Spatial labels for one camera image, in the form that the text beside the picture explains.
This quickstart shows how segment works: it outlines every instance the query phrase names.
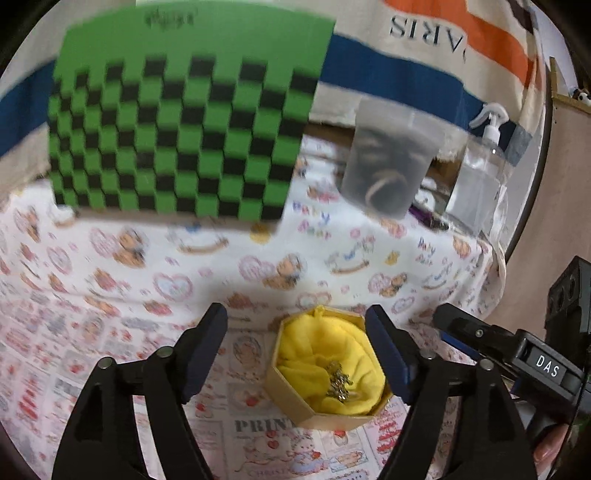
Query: green checkered box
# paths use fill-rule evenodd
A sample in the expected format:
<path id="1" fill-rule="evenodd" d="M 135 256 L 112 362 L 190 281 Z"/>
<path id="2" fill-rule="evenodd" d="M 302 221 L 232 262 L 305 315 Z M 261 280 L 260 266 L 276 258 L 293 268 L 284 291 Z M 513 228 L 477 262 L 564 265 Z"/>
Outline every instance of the green checkered box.
<path id="1" fill-rule="evenodd" d="M 56 202 L 280 218 L 333 25 L 205 0 L 71 29 L 49 103 Z"/>

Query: cardboard box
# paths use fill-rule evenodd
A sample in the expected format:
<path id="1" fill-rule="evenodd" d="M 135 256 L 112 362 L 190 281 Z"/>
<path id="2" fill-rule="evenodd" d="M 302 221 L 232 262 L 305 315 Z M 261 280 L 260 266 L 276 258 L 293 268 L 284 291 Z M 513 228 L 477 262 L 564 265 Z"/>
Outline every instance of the cardboard box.
<path id="1" fill-rule="evenodd" d="M 353 323 L 359 329 L 365 331 L 365 319 L 361 315 L 351 312 L 343 312 L 341 310 L 324 307 L 325 312 L 331 316 L 342 318 L 348 322 Z M 285 326 L 292 322 L 301 313 L 286 318 L 281 322 L 277 335 L 277 341 L 271 357 L 271 366 L 267 371 L 267 378 L 265 380 L 265 390 L 271 397 L 272 401 L 277 405 L 285 415 L 287 415 L 295 425 L 305 429 L 314 430 L 353 430 L 360 427 L 364 423 L 370 421 L 386 406 L 386 403 L 392 396 L 388 384 L 384 388 L 384 393 L 378 405 L 370 415 L 347 416 L 347 415 L 333 415 L 327 413 L 316 413 L 304 401 L 302 397 L 294 390 L 285 377 L 277 368 L 277 357 L 279 355 L 279 342 Z"/>

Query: yellow cloth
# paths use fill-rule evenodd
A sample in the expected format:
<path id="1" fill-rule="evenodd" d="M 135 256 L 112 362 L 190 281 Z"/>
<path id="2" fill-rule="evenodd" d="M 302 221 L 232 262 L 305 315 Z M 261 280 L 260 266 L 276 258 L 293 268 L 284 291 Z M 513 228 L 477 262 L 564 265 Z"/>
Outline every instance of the yellow cloth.
<path id="1" fill-rule="evenodd" d="M 327 397 L 331 361 L 342 366 L 353 385 L 349 400 Z M 317 413 L 367 415 L 379 403 L 386 379 L 365 332 L 323 307 L 287 323 L 279 344 L 277 368 Z"/>

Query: jewelry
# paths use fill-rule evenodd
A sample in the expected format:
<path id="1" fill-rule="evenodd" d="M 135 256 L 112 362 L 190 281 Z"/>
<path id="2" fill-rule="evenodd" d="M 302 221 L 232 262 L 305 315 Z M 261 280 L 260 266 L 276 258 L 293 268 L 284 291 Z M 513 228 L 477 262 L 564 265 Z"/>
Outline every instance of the jewelry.
<path id="1" fill-rule="evenodd" d="M 345 385 L 353 385 L 353 382 L 349 379 L 349 376 L 343 373 L 340 363 L 332 361 L 326 367 L 326 371 L 330 375 L 330 387 L 326 392 L 327 397 L 336 398 L 341 403 L 346 402 L 350 393 L 345 388 Z"/>

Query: white spray nozzle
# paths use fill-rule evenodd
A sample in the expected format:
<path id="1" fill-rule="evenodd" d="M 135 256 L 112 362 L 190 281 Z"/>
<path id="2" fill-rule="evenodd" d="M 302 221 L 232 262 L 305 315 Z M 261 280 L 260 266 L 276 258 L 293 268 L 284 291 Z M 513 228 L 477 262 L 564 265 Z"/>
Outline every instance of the white spray nozzle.
<path id="1" fill-rule="evenodd" d="M 482 111 L 468 125 L 470 128 L 476 128 L 482 125 L 487 118 L 491 120 L 491 123 L 485 127 L 483 137 L 498 145 L 501 137 L 499 127 L 509 121 L 509 114 L 500 103 L 485 103 Z"/>

